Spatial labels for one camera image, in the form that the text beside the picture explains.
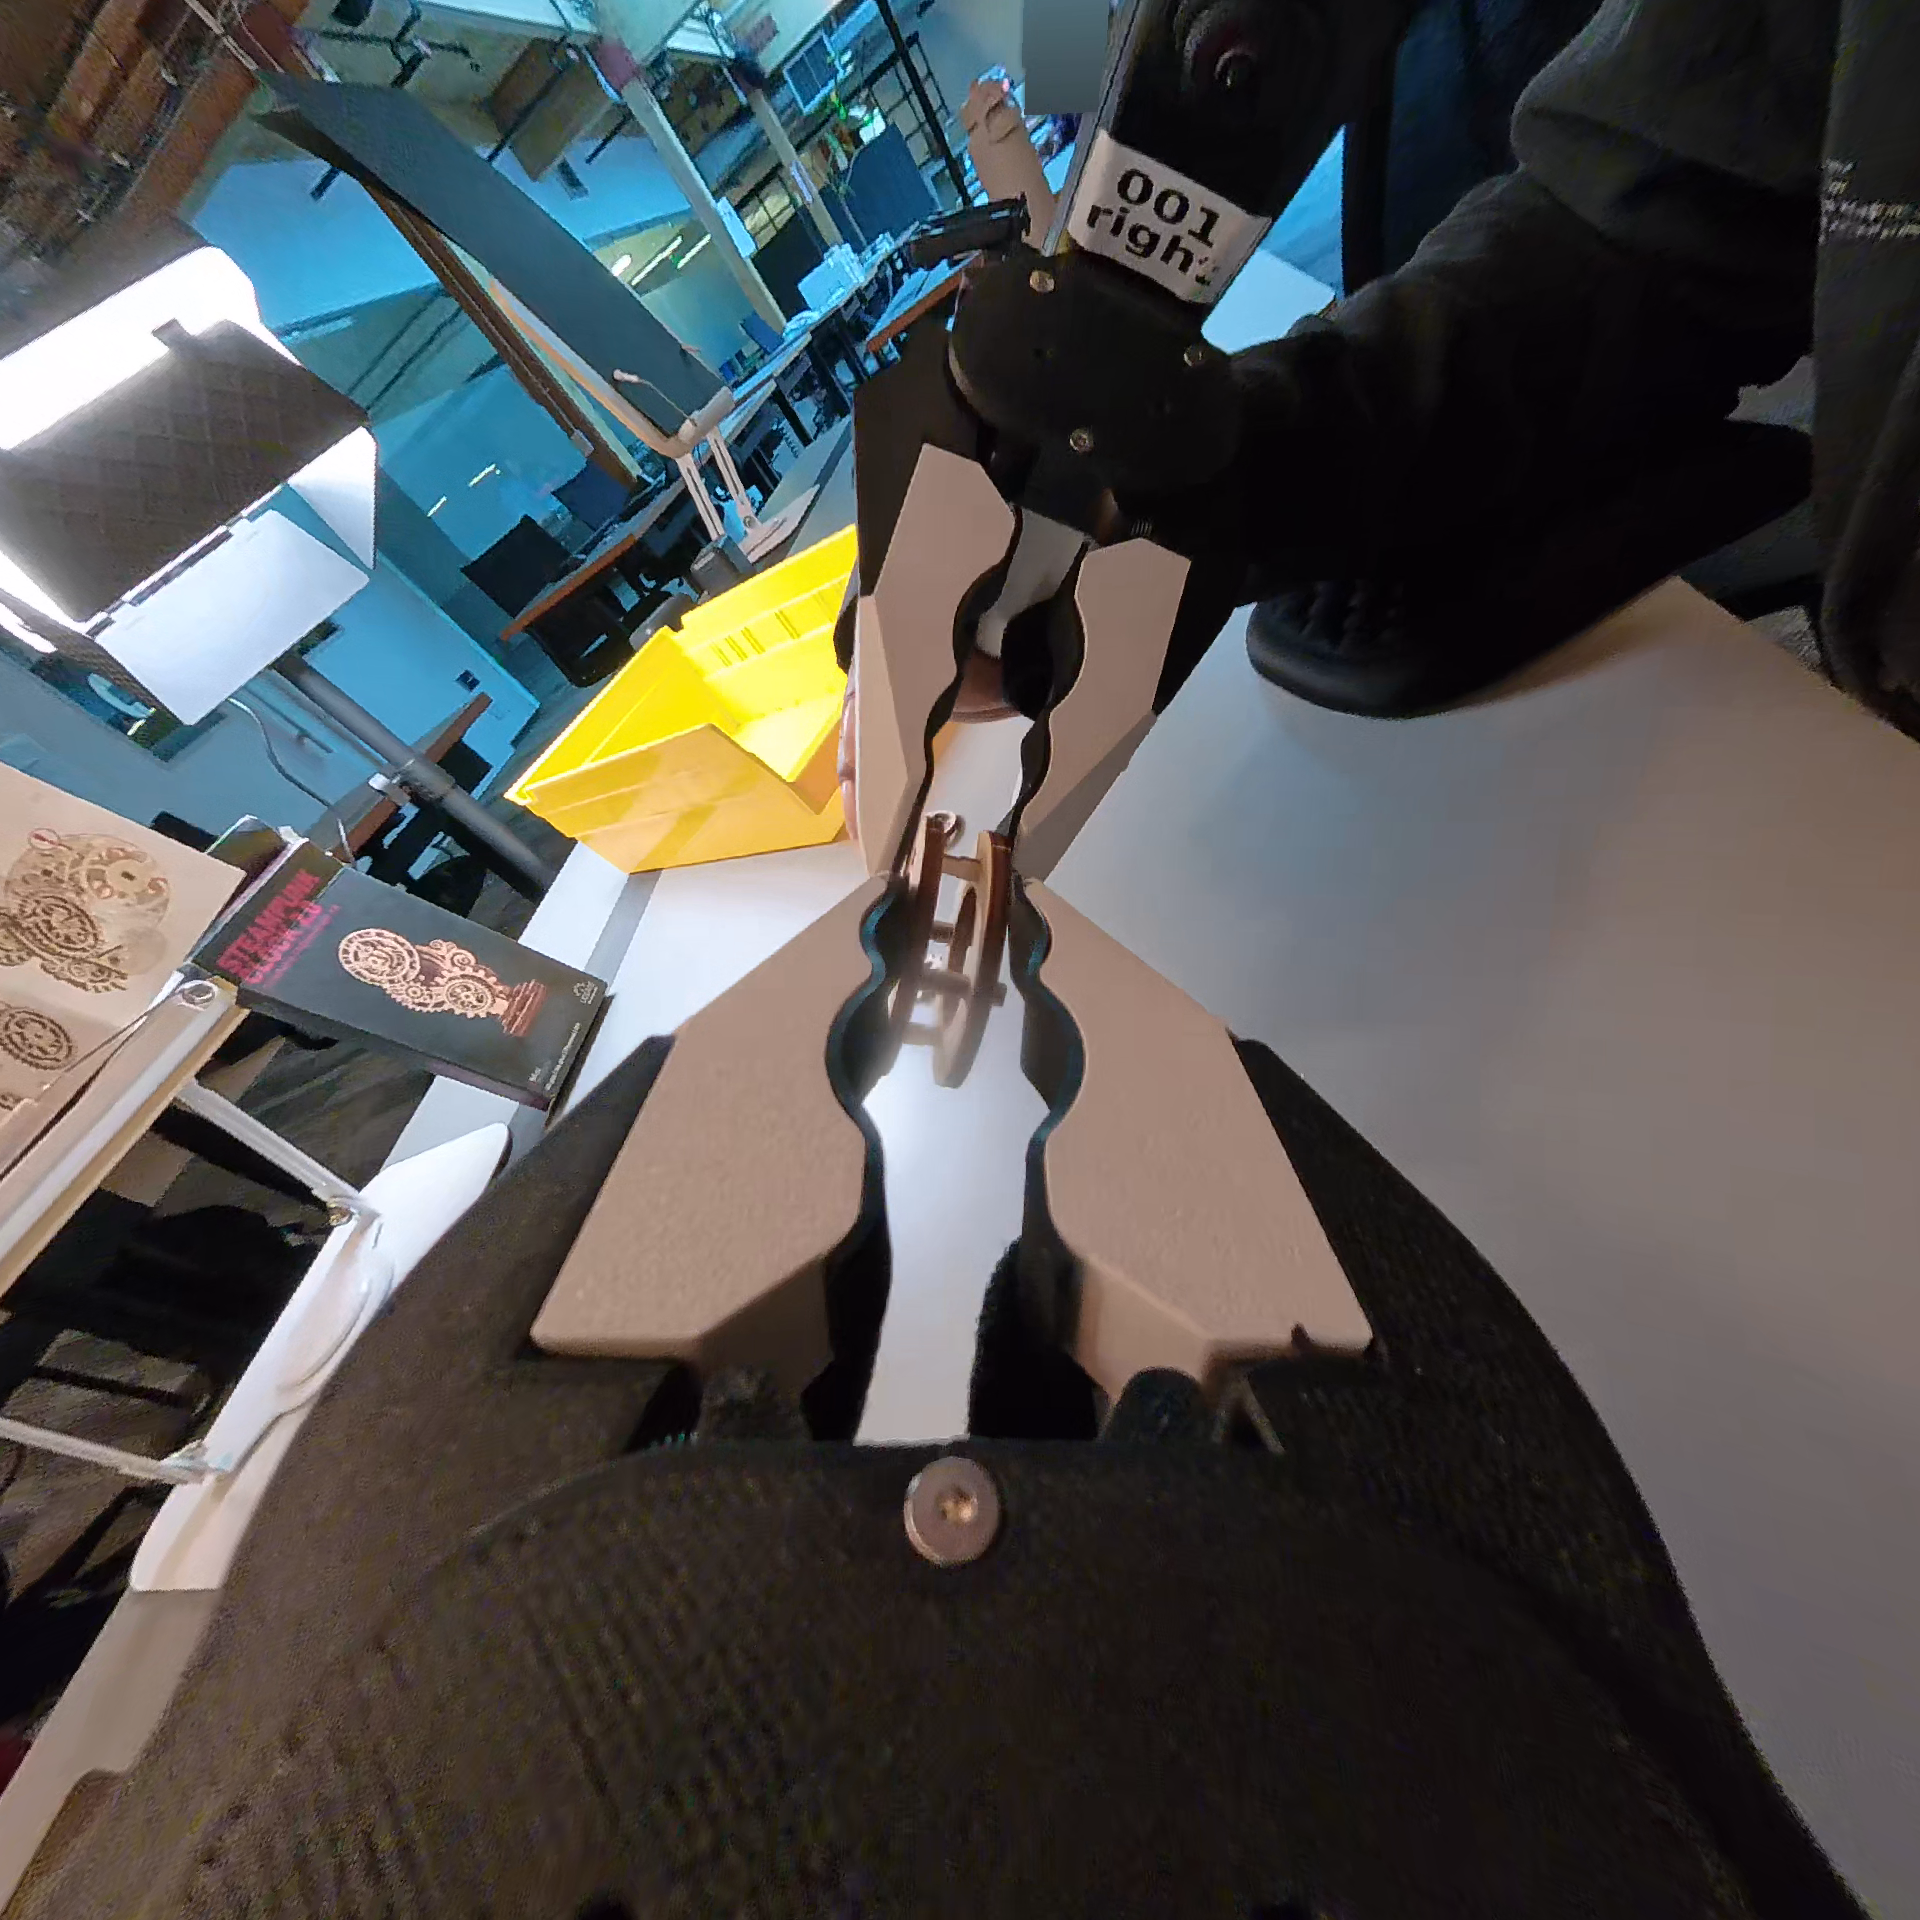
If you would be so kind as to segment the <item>person's right hand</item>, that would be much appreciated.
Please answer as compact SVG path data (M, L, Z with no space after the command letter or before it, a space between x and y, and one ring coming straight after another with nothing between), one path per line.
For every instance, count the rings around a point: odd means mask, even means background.
M882 708L885 701L868 699L866 683L860 672L860 661L848 665L848 680L837 731L837 789L847 812L848 840L861 845L861 857L868 867L882 867L893 857L893 845L901 837L897 825L897 785L906 775L916 775L916 798L928 781L931 765L938 750L931 741L943 741L960 726L984 726L1020 717L1017 703L1004 686L1002 661L967 652L959 667L955 683L946 695L924 716L919 733L914 733L914 758L907 750L893 750L881 741L877 726L868 723L868 708Z

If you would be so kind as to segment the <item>white document stand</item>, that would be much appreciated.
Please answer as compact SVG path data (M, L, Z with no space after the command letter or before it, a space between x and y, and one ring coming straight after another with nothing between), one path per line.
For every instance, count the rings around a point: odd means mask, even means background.
M229 983L217 976L176 976L135 1036L60 1111L23 1159L5 1167L5 1292L23 1280L80 1203L168 1111L204 1119L290 1177L324 1207L331 1229L369 1207L362 1191L202 1083L204 1063L240 1019L242 1007ZM5 1438L25 1449L107 1468L133 1480L184 1486L199 1475L197 1445L153 1457L11 1419L5 1421Z

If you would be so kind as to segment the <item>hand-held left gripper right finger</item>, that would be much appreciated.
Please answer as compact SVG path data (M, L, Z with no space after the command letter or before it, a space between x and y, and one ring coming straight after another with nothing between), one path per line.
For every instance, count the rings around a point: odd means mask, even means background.
M1028 1145L1023 1285L1107 1399L1207 1399L1249 1364L1357 1360L1373 1327L1233 1030L1047 885L1020 888Z

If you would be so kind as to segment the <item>wooden spool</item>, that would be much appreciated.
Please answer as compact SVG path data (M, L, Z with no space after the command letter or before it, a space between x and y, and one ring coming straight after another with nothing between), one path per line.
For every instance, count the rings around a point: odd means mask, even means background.
M904 870L887 1038L928 1048L943 1087L967 1081L993 1009L1004 1004L1002 964L1012 907L1016 843L935 809Z

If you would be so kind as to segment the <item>black screen on stand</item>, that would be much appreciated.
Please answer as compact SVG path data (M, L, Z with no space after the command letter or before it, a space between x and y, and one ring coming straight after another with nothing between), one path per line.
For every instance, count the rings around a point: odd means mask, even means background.
M815 497L756 513L732 451L751 404L687 350L565 225L409 93L273 71L268 128L357 180L517 382L617 481L639 469L612 430L680 472L714 544L739 513L746 559L792 540Z

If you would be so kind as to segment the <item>yellow plastic bin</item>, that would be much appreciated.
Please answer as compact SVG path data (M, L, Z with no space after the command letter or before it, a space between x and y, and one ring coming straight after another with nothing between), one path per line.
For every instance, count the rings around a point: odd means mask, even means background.
M848 525L655 632L511 798L621 872L837 839L855 563Z

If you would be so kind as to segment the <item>background wooden desk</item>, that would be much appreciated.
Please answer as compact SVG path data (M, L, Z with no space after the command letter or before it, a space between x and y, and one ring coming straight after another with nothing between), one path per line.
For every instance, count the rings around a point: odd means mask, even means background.
M592 688L634 657L636 638L687 587L707 541L687 485L661 486L543 587L504 640L531 638L569 686Z
M864 337L860 347L864 358L875 368L887 365L889 357L906 347L907 336L922 321L952 311L960 291L967 286L972 265L972 256L960 256L912 271Z

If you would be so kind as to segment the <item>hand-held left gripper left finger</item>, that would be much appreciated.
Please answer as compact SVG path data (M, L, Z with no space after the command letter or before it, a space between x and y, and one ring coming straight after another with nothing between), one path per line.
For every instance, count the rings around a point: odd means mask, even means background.
M821 1374L828 1261L852 1233L868 1145L828 1071L868 983L866 877L672 1038L531 1327L545 1352Z

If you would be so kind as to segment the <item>wooden laser-cut parts sheet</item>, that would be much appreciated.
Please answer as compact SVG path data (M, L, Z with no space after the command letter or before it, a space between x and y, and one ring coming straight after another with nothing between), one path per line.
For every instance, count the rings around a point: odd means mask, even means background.
M2 1167L148 1016L244 876L2 769Z

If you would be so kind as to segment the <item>black white device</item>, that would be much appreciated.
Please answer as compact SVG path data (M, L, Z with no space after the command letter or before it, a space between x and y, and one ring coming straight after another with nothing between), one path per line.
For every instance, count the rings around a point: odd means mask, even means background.
M924 220L897 252L907 270L945 280L964 275L984 259L1020 252L1028 225L1026 198L997 198Z

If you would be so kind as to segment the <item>white flat device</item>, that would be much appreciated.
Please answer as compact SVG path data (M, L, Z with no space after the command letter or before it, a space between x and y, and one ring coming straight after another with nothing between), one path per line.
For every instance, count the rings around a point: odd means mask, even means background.
M391 1297L380 1308L367 1332L431 1247L492 1184L508 1147L508 1126L492 1123L385 1167L363 1189L367 1208L380 1208L391 1221L396 1256ZM199 1475L168 1494L137 1548L130 1569L135 1593L216 1593L221 1589L301 1424L367 1334L362 1332L355 1340L311 1399L298 1407L280 1409L271 1403L265 1364L258 1358L273 1329L275 1323L197 1441Z

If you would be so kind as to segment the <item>person's right forearm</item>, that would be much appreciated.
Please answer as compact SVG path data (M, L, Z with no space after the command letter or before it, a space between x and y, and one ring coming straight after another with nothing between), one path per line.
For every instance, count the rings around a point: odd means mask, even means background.
M1227 607L1491 555L1651 491L1817 351L1859 5L1599 5L1525 85L1513 167L1327 320L1234 358L1205 531Z

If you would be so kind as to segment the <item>black office chair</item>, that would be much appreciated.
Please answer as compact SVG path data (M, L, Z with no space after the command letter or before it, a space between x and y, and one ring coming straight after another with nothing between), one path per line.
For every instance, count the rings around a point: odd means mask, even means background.
M461 565L467 582L505 616L517 616L571 574L577 555L539 519L520 516L481 555Z

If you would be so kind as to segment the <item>clear round dish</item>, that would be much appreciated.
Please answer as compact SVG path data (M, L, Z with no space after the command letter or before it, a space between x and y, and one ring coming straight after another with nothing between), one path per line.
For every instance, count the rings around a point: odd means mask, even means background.
M391 1221L362 1208L328 1237L260 1348L271 1403L298 1407L367 1332L396 1285Z

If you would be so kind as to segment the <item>grey metal pole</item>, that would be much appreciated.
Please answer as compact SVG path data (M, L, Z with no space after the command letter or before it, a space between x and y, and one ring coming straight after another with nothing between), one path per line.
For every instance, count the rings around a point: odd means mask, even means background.
M545 899L560 870L539 857L513 827L495 819L471 793L459 789L444 768L412 748L380 723L338 683L296 652L273 663L273 672L313 703L337 728L367 748L377 769L420 809L439 814L444 830L495 876L504 877L529 901Z

